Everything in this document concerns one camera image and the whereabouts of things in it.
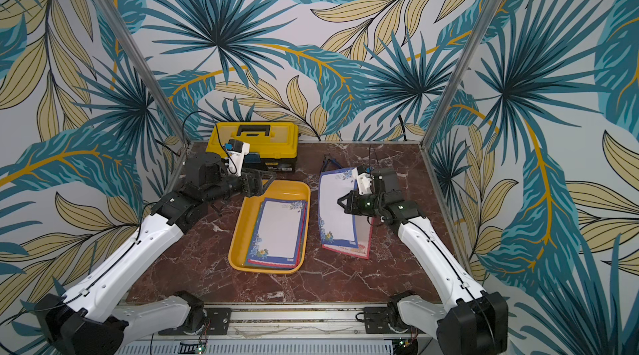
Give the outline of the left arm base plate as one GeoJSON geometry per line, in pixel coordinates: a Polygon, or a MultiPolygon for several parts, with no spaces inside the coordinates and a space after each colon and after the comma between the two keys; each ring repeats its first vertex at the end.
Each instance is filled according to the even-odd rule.
{"type": "Polygon", "coordinates": [[[193,327],[189,332],[200,336],[226,336],[231,321],[230,308],[202,308],[194,313],[193,327]]]}

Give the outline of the red bordered stationery paper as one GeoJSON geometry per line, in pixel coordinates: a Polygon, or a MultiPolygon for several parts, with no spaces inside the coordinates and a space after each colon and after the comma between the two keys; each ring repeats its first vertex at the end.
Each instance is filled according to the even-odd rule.
{"type": "Polygon", "coordinates": [[[358,247],[350,248],[331,244],[323,244],[322,248],[335,253],[353,256],[356,258],[369,259],[371,237],[373,227],[364,216],[355,216],[354,225],[358,239],[358,247]]]}

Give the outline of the yellow plastic tray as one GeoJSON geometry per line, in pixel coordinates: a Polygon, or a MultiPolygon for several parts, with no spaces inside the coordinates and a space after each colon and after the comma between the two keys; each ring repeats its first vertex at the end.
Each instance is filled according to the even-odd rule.
{"type": "Polygon", "coordinates": [[[245,198],[228,259],[242,272],[291,274],[305,258],[311,189],[276,180],[260,197],[245,198]]]}

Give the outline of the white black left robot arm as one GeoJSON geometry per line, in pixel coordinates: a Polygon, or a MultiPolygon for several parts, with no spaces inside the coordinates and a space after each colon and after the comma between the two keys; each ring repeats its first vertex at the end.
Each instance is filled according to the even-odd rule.
{"type": "Polygon", "coordinates": [[[115,354],[165,330],[201,334],[207,325],[204,303],[185,291],[128,310],[117,306],[156,259],[207,215],[210,204],[266,192],[275,174],[244,169],[243,158],[234,153],[225,162],[220,155],[204,153],[187,160],[182,185],[153,205],[124,244],[63,295],[48,294],[38,301],[34,313],[46,341],[61,354],[115,354]]]}

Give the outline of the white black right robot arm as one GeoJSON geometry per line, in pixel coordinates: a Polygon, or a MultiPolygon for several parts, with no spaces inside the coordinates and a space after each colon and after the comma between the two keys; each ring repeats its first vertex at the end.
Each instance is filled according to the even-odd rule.
{"type": "Polygon", "coordinates": [[[353,171],[353,190],[337,199],[345,213],[377,218],[411,251],[439,303],[405,292],[385,308],[364,310],[368,333],[425,333],[444,354],[502,354],[508,348],[509,306],[468,273],[437,235],[426,213],[404,197],[392,169],[353,171]]]}

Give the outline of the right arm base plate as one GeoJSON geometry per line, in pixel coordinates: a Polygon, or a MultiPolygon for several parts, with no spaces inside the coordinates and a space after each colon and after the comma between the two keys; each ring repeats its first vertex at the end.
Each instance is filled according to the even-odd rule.
{"type": "Polygon", "coordinates": [[[399,316],[399,311],[390,305],[364,307],[355,315],[355,319],[364,324],[367,334],[423,333],[415,326],[405,323],[399,316]]]}

